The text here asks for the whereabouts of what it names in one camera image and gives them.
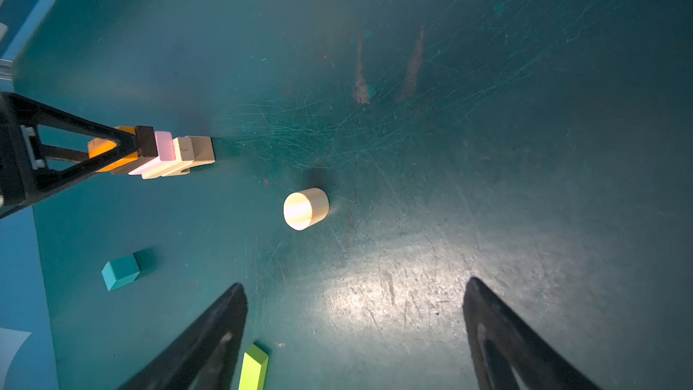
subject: row of colorful blocks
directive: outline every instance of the row of colorful blocks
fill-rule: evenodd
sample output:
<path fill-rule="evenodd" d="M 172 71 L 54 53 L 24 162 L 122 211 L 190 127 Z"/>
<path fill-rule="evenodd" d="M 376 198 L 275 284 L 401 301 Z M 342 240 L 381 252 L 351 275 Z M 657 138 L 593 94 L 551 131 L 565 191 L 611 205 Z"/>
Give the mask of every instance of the row of colorful blocks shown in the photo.
<path fill-rule="evenodd" d="M 135 135 L 137 152 L 131 153 L 99 172 L 113 175 L 141 175 L 143 179 L 176 177 L 190 173 L 191 168 L 215 162 L 212 140 L 209 137 L 187 135 L 173 138 L 168 131 L 154 131 L 151 126 L 117 126 Z M 93 158 L 116 147 L 106 139 L 94 139 L 87 144 Z"/>

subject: orange block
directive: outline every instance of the orange block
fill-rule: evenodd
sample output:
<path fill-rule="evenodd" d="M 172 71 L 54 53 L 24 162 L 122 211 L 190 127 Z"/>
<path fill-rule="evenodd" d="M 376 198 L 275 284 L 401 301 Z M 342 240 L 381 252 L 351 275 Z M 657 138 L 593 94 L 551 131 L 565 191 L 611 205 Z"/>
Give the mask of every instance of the orange block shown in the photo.
<path fill-rule="evenodd" d="M 117 126 L 116 129 L 121 130 L 121 131 L 126 131 L 130 134 L 134 134 L 134 127 L 132 127 L 132 126 Z M 111 142 L 110 140 L 106 140 L 106 139 L 94 139 L 94 140 L 90 141 L 89 143 L 87 143 L 87 149 L 89 150 L 89 158 L 90 159 L 96 157 L 99 154 L 110 151 L 115 147 L 116 147 L 115 142 Z M 124 157 L 124 158 L 122 158 L 116 162 L 113 162 L 101 170 L 97 170 L 97 172 L 108 172 L 108 171 L 111 171 L 115 168 L 119 168 L 121 166 L 124 166 L 128 163 L 132 163 L 135 160 L 137 160 L 137 152 L 133 152 L 129 156 L 126 156 L 126 157 Z"/>

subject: teal block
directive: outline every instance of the teal block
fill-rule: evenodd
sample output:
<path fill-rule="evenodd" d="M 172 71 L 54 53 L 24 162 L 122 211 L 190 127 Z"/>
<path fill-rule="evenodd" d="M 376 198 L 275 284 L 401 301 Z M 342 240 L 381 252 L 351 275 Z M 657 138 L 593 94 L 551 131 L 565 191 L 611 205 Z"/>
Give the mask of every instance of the teal block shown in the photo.
<path fill-rule="evenodd" d="M 123 256 L 106 263 L 101 270 L 101 275 L 108 290 L 112 291 L 134 282 L 134 279 L 139 276 L 139 265 L 134 255 Z"/>

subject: rust stain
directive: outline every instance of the rust stain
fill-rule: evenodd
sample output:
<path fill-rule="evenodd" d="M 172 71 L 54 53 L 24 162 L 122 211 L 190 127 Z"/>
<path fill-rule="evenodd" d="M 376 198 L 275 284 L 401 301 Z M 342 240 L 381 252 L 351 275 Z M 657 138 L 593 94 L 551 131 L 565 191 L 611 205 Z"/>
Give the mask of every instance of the rust stain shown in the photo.
<path fill-rule="evenodd" d="M 358 49 L 356 50 L 356 91 L 353 97 L 359 104 L 370 104 L 371 97 L 368 94 L 366 80 L 363 78 L 363 64 L 361 63 L 361 55 L 363 53 L 363 36 L 358 38 Z"/>
<path fill-rule="evenodd" d="M 417 45 L 414 48 L 414 52 L 411 54 L 411 59 L 409 59 L 409 64 L 407 65 L 407 76 L 404 80 L 404 87 L 399 93 L 398 101 L 403 101 L 408 98 L 413 97 L 417 92 L 417 81 L 419 79 L 419 69 L 421 68 L 422 58 L 423 58 L 423 37 L 426 31 L 421 26 L 421 31 L 419 32 L 419 39 Z"/>

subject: teal surface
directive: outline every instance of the teal surface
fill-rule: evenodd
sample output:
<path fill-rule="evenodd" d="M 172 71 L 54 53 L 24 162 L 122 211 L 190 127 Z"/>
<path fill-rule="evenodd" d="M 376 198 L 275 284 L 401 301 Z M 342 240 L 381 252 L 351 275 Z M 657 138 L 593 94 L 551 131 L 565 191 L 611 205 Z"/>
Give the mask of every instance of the teal surface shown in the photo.
<path fill-rule="evenodd" d="M 267 390 L 473 389 L 472 274 L 605 389 L 689 388 L 691 9 L 57 0 L 17 91 L 217 157 L 35 206 L 60 388 L 116 388 L 242 282 Z M 331 212 L 298 232 L 309 187 Z"/>
<path fill-rule="evenodd" d="M 139 273 L 139 266 L 137 266 L 134 255 L 109 261 L 101 270 L 101 276 L 109 291 L 134 282 Z"/>

